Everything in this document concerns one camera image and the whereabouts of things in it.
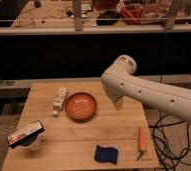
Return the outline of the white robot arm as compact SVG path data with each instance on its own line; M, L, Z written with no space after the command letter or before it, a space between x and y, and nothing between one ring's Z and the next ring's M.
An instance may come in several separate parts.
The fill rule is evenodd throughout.
M134 76L136 61L120 55L102 74L101 83L113 103L127 96L191 123L191 89Z

